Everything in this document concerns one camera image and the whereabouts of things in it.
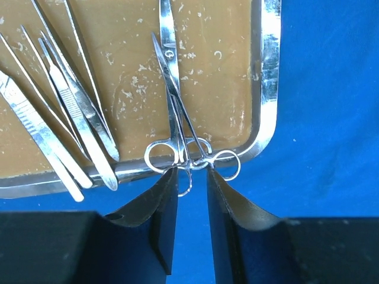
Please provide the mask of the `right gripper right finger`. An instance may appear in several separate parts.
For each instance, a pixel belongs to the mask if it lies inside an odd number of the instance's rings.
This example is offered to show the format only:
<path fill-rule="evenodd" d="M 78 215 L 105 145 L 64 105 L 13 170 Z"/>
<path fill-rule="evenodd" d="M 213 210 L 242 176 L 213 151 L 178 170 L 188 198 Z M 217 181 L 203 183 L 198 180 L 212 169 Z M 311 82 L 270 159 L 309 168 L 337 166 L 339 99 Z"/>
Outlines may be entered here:
<path fill-rule="evenodd" d="M 207 171 L 217 283 L 377 283 L 378 218 L 280 218 Z"/>

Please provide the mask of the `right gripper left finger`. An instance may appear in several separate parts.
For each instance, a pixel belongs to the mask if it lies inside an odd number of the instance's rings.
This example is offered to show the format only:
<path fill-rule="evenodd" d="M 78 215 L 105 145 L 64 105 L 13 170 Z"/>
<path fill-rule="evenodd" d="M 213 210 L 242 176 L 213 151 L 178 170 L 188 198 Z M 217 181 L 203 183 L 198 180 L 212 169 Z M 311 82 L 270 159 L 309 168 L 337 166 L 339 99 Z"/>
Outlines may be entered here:
<path fill-rule="evenodd" d="M 172 272 L 178 171 L 118 210 L 3 212 L 2 283 L 165 283 Z"/>

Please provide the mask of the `steel forceps clamp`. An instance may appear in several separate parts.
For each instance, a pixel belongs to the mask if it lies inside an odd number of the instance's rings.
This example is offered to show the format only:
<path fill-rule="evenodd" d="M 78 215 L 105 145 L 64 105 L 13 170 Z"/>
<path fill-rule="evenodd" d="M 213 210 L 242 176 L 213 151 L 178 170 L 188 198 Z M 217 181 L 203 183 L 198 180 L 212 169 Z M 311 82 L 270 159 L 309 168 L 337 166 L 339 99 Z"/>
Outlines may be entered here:
<path fill-rule="evenodd" d="M 230 154 L 235 157 L 237 161 L 237 169 L 232 176 L 225 177 L 225 181 L 231 181 L 235 179 L 241 170 L 241 162 L 238 155 L 232 150 L 222 150 L 217 153 L 206 153 L 201 145 L 201 140 L 195 133 L 192 126 L 190 117 L 185 109 L 185 105 L 181 99 L 178 85 L 176 84 L 174 77 L 169 68 L 169 64 L 165 59 L 162 48 L 160 47 L 155 34 L 152 34 L 153 46 L 155 48 L 156 57 L 162 72 L 162 76 L 165 82 L 166 90 L 168 91 L 171 101 L 173 102 L 173 115 L 175 119 L 175 126 L 177 131 L 172 131 L 172 137 L 166 140 L 157 140 L 147 146 L 144 159 L 146 164 L 154 171 L 158 172 L 159 169 L 154 167 L 150 162 L 150 151 L 152 148 L 158 145 L 164 145 L 172 149 L 175 154 L 175 161 L 173 163 L 179 169 L 187 172 L 189 181 L 192 181 L 191 171 L 201 170 L 207 166 L 215 168 L 215 161 L 219 156 L 224 154 Z M 201 157 L 197 160 L 191 158 L 188 145 L 195 143 L 200 152 Z"/>
<path fill-rule="evenodd" d="M 171 2 L 159 1 L 159 29 L 160 41 L 153 37 L 153 45 L 156 51 L 158 63 L 163 67 L 162 77 L 165 81 L 166 101 L 169 119 L 169 137 L 163 140 L 156 140 L 150 143 L 144 153 L 144 161 L 147 166 L 157 173 L 164 173 L 153 165 L 150 159 L 150 152 L 156 146 L 165 146 L 172 150 L 174 160 L 172 166 L 186 172 L 189 178 L 187 189 L 178 194 L 182 197 L 192 189 L 191 170 L 199 170 L 206 167 L 205 164 L 194 166 L 190 158 L 188 145 L 195 141 L 192 137 L 186 137 L 182 123 L 182 112 L 179 109 L 176 97 L 180 95 L 178 52 L 176 48 L 176 37 L 174 28 L 174 18 L 172 15 Z"/>

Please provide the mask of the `blue surgical cloth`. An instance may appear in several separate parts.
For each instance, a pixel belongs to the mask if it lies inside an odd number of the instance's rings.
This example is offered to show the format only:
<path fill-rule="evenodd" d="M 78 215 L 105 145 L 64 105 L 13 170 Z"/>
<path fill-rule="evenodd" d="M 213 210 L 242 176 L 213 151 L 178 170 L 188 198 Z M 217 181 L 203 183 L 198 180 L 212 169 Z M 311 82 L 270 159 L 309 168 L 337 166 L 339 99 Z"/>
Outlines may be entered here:
<path fill-rule="evenodd" d="M 281 217 L 378 216 L 378 1 L 282 1 L 275 134 L 234 187 Z M 206 174 L 178 202 L 167 283 L 215 283 Z M 108 214 L 158 177 L 69 193 L 1 199 L 1 211 Z"/>

